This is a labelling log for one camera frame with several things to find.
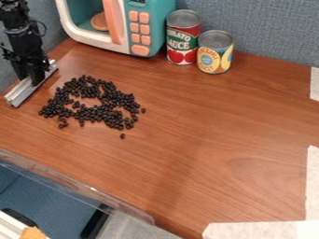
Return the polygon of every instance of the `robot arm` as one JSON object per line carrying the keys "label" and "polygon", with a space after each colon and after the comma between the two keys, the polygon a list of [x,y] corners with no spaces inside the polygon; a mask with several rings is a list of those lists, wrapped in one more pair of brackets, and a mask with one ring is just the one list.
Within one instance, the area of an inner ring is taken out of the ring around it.
{"label": "robot arm", "polygon": [[0,21],[3,22],[12,50],[1,48],[20,80],[30,77],[36,86],[45,79],[49,60],[42,50],[37,21],[28,15],[25,0],[0,0]]}

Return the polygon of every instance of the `white tape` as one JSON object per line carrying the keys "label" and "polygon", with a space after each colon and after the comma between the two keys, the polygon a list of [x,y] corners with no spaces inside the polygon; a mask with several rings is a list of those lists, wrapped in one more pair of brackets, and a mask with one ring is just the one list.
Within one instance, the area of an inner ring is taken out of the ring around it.
{"label": "white tape", "polygon": [[318,239],[319,148],[308,148],[306,219],[308,221],[211,223],[203,239]]}
{"label": "white tape", "polygon": [[314,146],[308,148],[306,219],[319,219],[319,148]]}
{"label": "white tape", "polygon": [[212,223],[203,239],[318,239],[319,221]]}
{"label": "white tape", "polygon": [[311,98],[319,101],[319,68],[312,68]]}

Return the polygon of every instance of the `orange button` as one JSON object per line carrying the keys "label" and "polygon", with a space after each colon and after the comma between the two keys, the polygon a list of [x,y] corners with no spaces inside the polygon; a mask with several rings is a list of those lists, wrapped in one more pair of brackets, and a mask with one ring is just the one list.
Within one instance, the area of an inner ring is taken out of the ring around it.
{"label": "orange button", "polygon": [[152,43],[152,39],[148,35],[142,35],[142,44],[149,46]]}
{"label": "orange button", "polygon": [[148,24],[149,23],[149,13],[147,12],[141,12],[140,13],[140,22]]}
{"label": "orange button", "polygon": [[133,45],[132,52],[136,55],[147,56],[149,54],[149,48],[146,46]]}
{"label": "orange button", "polygon": [[130,20],[131,21],[138,21],[138,12],[137,11],[130,11]]}
{"label": "orange button", "polygon": [[132,34],[132,42],[140,43],[141,42],[141,37],[138,34]]}
{"label": "orange button", "polygon": [[140,25],[137,23],[130,24],[131,32],[138,33],[140,31]]}
{"label": "orange button", "polygon": [[149,25],[141,25],[141,33],[144,35],[149,35],[150,33]]}

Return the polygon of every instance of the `black cable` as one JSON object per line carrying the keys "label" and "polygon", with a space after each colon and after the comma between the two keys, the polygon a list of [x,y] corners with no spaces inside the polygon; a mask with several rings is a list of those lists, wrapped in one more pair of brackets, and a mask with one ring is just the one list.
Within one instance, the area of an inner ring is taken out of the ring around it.
{"label": "black cable", "polygon": [[33,33],[34,33],[35,35],[40,36],[40,37],[45,36],[45,35],[47,34],[47,32],[48,32],[48,27],[47,27],[47,25],[46,25],[45,23],[43,23],[42,21],[39,21],[39,20],[36,20],[36,19],[33,19],[33,18],[30,18],[30,19],[31,19],[33,22],[35,22],[35,23],[39,23],[39,24],[42,25],[43,28],[44,28],[44,33],[43,33],[42,35],[39,34],[39,33],[37,33],[34,29],[32,30]]}

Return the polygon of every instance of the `can lid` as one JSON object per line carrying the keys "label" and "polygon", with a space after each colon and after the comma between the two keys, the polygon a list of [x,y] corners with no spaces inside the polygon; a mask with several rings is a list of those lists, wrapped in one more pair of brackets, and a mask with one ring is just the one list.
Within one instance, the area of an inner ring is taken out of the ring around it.
{"label": "can lid", "polygon": [[167,25],[171,27],[190,28],[201,24],[200,15],[192,10],[181,9],[167,17]]}
{"label": "can lid", "polygon": [[234,43],[234,39],[231,34],[227,32],[211,30],[200,35],[199,43],[200,47],[223,49],[232,45]]}

